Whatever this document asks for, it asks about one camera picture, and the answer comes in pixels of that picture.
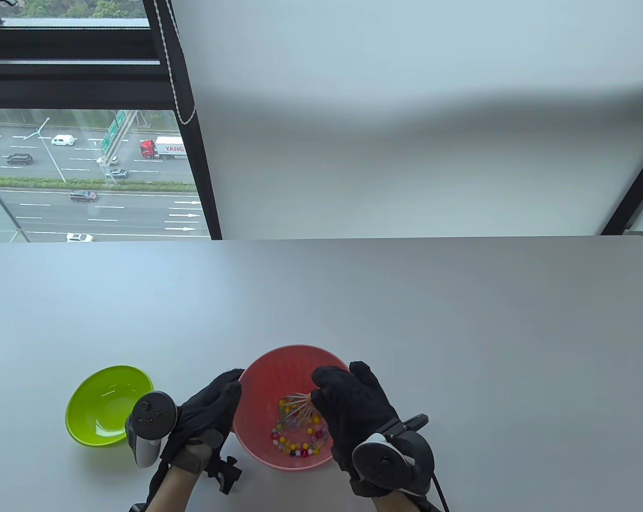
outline window blind cord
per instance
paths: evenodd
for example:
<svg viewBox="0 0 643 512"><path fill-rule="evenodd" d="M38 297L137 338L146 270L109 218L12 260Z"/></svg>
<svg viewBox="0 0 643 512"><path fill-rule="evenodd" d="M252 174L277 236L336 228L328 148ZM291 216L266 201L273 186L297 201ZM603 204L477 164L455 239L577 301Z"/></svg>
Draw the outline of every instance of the window blind cord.
<svg viewBox="0 0 643 512"><path fill-rule="evenodd" d="M181 39L179 37L179 29L177 27L177 21L174 19L174 13L172 13L172 9L170 8L170 0L165 0L165 3L167 4L167 11L170 13L170 19L172 19L172 25L174 26L174 33L177 34L177 42L179 43L179 47L181 47ZM170 86L172 87L172 96L174 96L175 112L177 112L178 121L182 125L186 126L195 117L195 105L194 105L193 111L191 112L191 115L189 116L189 118L184 120L184 118L182 117L181 112L179 110L179 100L177 99L177 88L175 88L174 78L172 77L172 64L170 63L170 53L167 50L167 41L165 39L165 29L162 26L162 20L160 18L160 9L158 9L157 0L153 0L153 7L155 7L155 15L157 16L157 24L160 27L160 39L162 40L162 48L165 51L165 61L167 62L167 70L169 71L169 74L170 74Z"/></svg>

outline red bowl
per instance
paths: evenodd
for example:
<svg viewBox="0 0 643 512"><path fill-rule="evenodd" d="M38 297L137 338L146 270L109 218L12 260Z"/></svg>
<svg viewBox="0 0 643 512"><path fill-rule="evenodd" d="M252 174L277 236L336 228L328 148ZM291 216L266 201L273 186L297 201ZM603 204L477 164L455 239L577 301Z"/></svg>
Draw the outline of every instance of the red bowl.
<svg viewBox="0 0 643 512"><path fill-rule="evenodd" d="M286 455L272 444L272 428L279 419L279 400L291 393L309 393L316 388L312 372L319 366L345 363L324 349L290 345L267 352L241 375L243 396L234 417L234 433L255 459L283 471L302 471L328 462L330 437L319 454L300 458Z"/></svg>

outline highway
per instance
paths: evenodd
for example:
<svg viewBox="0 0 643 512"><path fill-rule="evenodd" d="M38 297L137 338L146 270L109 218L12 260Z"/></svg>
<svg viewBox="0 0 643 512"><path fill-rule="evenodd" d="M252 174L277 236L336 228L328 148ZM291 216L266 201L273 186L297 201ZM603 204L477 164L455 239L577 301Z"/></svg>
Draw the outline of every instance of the highway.
<svg viewBox="0 0 643 512"><path fill-rule="evenodd" d="M64 242L67 233L95 242L209 239L200 199L180 193L99 193L78 203L62 190L0 189L31 242Z"/></svg>
<svg viewBox="0 0 643 512"><path fill-rule="evenodd" d="M53 161L38 137L35 135L31 139L23 140L23 137L34 131L30 127L0 126L0 176L60 179ZM96 159L102 156L101 140L104 137L104 131L50 129L46 126L41 134L66 180L104 178L100 166L96 163ZM58 134L72 135L77 138L77 142L72 147L52 146L51 138ZM171 160L141 158L139 151L141 140L155 140L157 137L158 134L136 133L130 130L116 152L120 159L117 168L129 171L130 180L193 182L191 168L185 158ZM13 153L29 153L33 156L34 163L26 166L9 165L6 163L6 156Z"/></svg>

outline street lamp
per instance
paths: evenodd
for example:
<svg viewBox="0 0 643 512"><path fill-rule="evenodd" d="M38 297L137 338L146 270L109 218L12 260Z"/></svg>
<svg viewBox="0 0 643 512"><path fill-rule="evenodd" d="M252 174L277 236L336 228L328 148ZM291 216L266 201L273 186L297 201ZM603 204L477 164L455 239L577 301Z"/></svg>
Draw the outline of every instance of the street lamp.
<svg viewBox="0 0 643 512"><path fill-rule="evenodd" d="M53 158L53 155L51 154L51 150L48 147L48 144L46 144L44 142L43 137L41 137L41 129L43 129L43 127L46 126L46 123L49 122L50 120L51 120L51 118L47 117L45 122L41 123L41 126L39 126L38 129L36 129L36 132L34 132L33 134L28 135L26 137L23 137L23 140L26 141L30 137L34 137L34 135L38 135L39 139L41 139L41 144L43 144L44 149L46 149L46 153L49 154L49 156L51 157L51 161L53 162L53 165L55 165L55 170L58 171L58 174L60 174L60 179L63 180L63 181L67 181L67 180L65 180L65 176L63 176L63 173L60 172L60 167L58 167L58 164L55 163L55 158Z"/></svg>

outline car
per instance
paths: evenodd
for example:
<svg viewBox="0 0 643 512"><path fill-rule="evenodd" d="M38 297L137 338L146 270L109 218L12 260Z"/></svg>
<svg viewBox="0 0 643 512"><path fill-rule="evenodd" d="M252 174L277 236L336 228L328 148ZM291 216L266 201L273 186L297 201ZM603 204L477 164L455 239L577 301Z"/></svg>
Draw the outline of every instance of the car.
<svg viewBox="0 0 643 512"><path fill-rule="evenodd" d="M74 146L77 139L72 135L56 135L51 139L51 144L54 146Z"/></svg>
<svg viewBox="0 0 643 512"><path fill-rule="evenodd" d="M73 190L70 192L70 199L73 201L92 202L99 200L99 195L91 190Z"/></svg>
<svg viewBox="0 0 643 512"><path fill-rule="evenodd" d="M101 165L104 162L104 158L106 158L106 157L105 156L99 156L99 158L96 159L96 163ZM112 158L110 158L110 161L108 162L108 165L117 165L118 163L120 163L120 159L117 158L117 156L113 156Z"/></svg>
<svg viewBox="0 0 643 512"><path fill-rule="evenodd" d="M6 156L6 163L9 165L29 165L34 161L29 153L13 153Z"/></svg>
<svg viewBox="0 0 643 512"><path fill-rule="evenodd" d="M129 177L129 171L126 169L114 169L107 171L106 178L117 178L118 180L126 180Z"/></svg>
<svg viewBox="0 0 643 512"><path fill-rule="evenodd" d="M93 242L92 235L85 235L83 233L68 233L65 237L66 242Z"/></svg>

